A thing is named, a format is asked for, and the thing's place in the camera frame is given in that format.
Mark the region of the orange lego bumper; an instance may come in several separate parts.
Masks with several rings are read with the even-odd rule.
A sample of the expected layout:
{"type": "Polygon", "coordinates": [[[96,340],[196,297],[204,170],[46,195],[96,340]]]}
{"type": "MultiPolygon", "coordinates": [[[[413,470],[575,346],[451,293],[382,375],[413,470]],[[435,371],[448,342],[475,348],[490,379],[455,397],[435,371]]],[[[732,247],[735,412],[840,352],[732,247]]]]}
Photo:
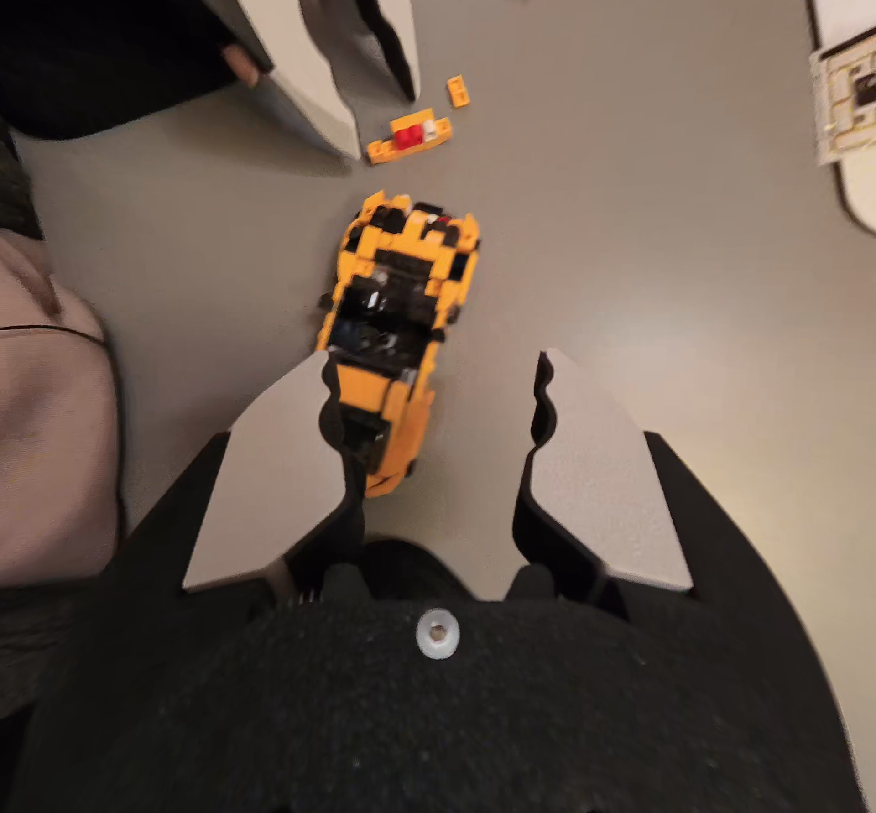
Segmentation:
{"type": "Polygon", "coordinates": [[[436,118],[432,109],[423,109],[390,122],[390,137],[368,144],[367,156],[373,166],[398,162],[447,143],[453,137],[448,118],[436,118]]]}

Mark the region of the lego sticker sheet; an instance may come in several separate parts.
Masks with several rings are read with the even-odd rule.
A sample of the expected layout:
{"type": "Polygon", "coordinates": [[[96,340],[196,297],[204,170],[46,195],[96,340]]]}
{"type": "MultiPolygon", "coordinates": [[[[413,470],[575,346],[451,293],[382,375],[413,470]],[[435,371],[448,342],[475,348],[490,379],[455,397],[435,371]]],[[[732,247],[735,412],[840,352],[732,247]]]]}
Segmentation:
{"type": "Polygon", "coordinates": [[[813,52],[816,160],[837,163],[875,144],[875,29],[813,52]]]}

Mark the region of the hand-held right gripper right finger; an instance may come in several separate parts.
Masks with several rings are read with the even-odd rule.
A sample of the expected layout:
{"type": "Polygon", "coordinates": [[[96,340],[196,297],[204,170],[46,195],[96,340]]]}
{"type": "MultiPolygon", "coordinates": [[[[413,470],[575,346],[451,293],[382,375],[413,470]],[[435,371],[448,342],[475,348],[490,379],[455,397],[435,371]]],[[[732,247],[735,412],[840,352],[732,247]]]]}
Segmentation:
{"type": "Polygon", "coordinates": [[[594,601],[607,584],[686,595],[693,579],[644,431],[562,351],[542,350],[532,448],[512,538],[551,573],[561,598],[594,601]]]}

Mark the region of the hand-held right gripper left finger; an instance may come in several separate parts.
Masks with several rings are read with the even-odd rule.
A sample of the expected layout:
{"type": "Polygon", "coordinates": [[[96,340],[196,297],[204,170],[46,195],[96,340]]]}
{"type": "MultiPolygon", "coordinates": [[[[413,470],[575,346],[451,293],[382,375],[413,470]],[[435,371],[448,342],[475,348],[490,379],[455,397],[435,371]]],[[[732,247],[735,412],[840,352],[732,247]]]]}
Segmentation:
{"type": "Polygon", "coordinates": [[[228,433],[183,578],[200,592],[261,580],[315,597],[364,538],[364,476],[344,446],[334,357],[315,351],[262,392],[228,433]]]}

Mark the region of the orange lego car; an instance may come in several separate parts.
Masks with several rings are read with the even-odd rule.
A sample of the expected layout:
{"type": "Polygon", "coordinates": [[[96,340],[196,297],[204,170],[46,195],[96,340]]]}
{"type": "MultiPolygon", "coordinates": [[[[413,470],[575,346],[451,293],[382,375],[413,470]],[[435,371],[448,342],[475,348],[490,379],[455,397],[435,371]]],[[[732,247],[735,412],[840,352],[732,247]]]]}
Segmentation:
{"type": "Polygon", "coordinates": [[[436,360],[466,304],[480,225],[409,195],[366,198],[345,229],[316,349],[337,365],[344,443],[383,497],[412,475],[436,360]]]}

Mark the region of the person's black fleece jacket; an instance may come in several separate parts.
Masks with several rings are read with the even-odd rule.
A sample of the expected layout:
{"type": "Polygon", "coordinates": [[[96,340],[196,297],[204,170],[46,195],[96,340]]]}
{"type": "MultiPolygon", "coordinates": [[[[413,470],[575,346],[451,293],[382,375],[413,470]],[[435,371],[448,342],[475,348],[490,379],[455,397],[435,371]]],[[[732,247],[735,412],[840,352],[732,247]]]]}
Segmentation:
{"type": "MultiPolygon", "coordinates": [[[[42,240],[30,186],[5,123],[1,126],[1,226],[42,240]]],[[[67,632],[88,581],[14,588],[1,604],[2,724],[28,710],[54,648],[67,632]]]]}

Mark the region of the person's beige shirt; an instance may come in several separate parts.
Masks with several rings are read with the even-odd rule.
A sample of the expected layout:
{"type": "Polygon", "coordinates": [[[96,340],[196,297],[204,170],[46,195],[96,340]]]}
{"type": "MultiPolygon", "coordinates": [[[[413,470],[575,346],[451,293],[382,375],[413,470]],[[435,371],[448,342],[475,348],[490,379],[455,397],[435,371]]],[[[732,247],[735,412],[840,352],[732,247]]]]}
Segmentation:
{"type": "MultiPolygon", "coordinates": [[[[107,336],[58,282],[46,244],[1,233],[1,327],[107,336]]],[[[119,400],[110,350],[58,333],[1,333],[1,584],[91,578],[122,524],[119,400]]]]}

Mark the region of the person's left hand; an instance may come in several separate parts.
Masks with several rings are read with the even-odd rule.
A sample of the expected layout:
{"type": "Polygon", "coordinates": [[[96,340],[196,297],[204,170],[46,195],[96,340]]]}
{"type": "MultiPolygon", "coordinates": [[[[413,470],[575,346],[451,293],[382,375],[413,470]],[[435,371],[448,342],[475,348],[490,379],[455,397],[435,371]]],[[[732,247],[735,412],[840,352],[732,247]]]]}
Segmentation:
{"type": "Polygon", "coordinates": [[[249,89],[257,87],[262,74],[261,69],[243,46],[237,43],[229,44],[222,48],[221,54],[239,81],[249,89]]]}

